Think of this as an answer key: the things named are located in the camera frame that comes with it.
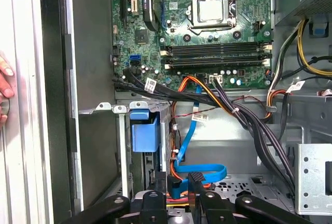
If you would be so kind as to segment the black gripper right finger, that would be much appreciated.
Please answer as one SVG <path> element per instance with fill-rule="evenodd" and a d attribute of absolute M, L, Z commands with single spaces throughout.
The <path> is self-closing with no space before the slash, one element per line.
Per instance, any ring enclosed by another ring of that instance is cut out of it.
<path fill-rule="evenodd" d="M 232 205 L 214 191 L 206 191 L 200 172 L 188 174 L 188 199 L 194 223 L 310 223 L 303 217 L 252 195 L 241 195 Z"/>

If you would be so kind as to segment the person's hand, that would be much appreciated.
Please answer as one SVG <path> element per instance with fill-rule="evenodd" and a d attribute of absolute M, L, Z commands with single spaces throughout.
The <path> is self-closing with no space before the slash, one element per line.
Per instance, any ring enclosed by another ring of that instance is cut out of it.
<path fill-rule="evenodd" d="M 12 98 L 14 96 L 14 91 L 12 90 L 10 84 L 6 80 L 5 76 L 13 76 L 13 70 L 10 65 L 4 58 L 4 55 L 1 54 L 1 94 L 5 98 Z"/>

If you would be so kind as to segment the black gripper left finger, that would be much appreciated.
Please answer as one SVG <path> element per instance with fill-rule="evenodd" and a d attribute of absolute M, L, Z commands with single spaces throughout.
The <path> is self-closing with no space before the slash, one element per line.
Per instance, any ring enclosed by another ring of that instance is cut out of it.
<path fill-rule="evenodd" d="M 155 183 L 133 201 L 111 195 L 63 223 L 167 223 L 166 173 L 156 172 Z"/>

